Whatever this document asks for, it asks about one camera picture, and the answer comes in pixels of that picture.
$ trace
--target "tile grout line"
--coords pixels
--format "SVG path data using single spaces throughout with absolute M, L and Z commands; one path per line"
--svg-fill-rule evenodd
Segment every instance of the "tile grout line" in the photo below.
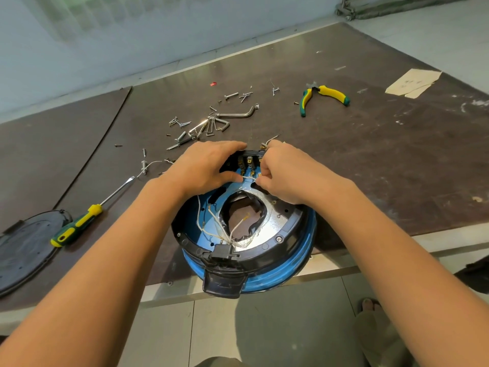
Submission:
M 343 280 L 343 276 L 341 276 L 341 282 L 343 283 L 343 287 L 345 288 L 346 296 L 348 296 L 348 302 L 350 303 L 351 311 L 353 312 L 353 315 L 356 316 L 355 309 L 353 309 L 353 304 L 351 303 L 350 294 L 348 293 L 348 290 L 346 289 L 346 286 L 345 286 L 345 281 Z
M 194 300 L 194 305 L 192 307 L 192 325 L 190 326 L 190 343 L 188 346 L 188 367 L 190 367 L 190 352 L 192 351 L 192 332 L 194 329 L 194 314 L 195 314 L 195 300 Z

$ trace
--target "right hand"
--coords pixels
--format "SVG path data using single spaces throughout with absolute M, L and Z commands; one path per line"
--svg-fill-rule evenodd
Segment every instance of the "right hand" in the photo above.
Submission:
M 302 150 L 278 140 L 269 142 L 260 167 L 262 174 L 256 184 L 293 204 L 314 207 L 318 194 L 352 183 Z

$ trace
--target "forearm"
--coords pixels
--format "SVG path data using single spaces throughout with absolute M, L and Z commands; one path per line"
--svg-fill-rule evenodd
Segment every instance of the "forearm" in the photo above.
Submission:
M 418 362 L 487 362 L 489 307 L 353 183 L 336 191 L 316 196 L 313 207 L 339 234 Z
M 118 363 L 158 248 L 183 202 L 174 188 L 154 182 L 6 340 L 0 364 Z

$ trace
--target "yellow and green handle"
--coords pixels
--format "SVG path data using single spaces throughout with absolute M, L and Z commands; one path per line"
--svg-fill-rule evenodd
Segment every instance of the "yellow and green handle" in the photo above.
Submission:
M 302 117 L 306 116 L 306 104 L 307 102 L 309 102 L 309 99 L 312 98 L 313 90 L 319 92 L 321 95 L 326 95 L 326 96 L 330 96 L 331 98 L 335 98 L 345 106 L 350 104 L 350 98 L 338 90 L 326 87 L 324 85 L 321 85 L 319 87 L 309 88 L 307 90 L 304 90 L 303 97 L 299 105 L 299 110 L 301 112 Z
M 51 239 L 54 247 L 63 247 L 76 241 L 82 232 L 90 225 L 97 215 L 102 213 L 103 209 L 100 204 L 90 206 L 85 215 L 80 216 L 73 222 L 62 227 L 57 234 Z

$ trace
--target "paint stain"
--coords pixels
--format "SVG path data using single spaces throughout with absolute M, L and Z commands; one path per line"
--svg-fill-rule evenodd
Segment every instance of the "paint stain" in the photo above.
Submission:
M 472 100 L 472 103 L 471 103 L 473 106 L 478 106 L 478 107 L 487 107 L 489 106 L 489 100 Z

